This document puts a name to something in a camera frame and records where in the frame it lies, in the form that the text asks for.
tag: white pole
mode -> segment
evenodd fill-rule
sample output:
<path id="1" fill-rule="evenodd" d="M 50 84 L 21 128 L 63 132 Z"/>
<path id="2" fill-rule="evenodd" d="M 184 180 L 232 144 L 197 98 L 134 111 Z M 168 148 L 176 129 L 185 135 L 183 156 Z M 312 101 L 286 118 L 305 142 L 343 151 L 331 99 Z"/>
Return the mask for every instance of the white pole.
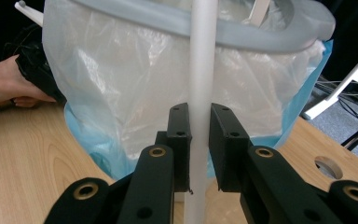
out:
<path id="1" fill-rule="evenodd" d="M 200 224 L 205 215 L 209 122 L 218 0 L 193 0 L 190 35 L 188 110 L 193 135 L 190 188 L 185 195 L 185 223 Z"/>

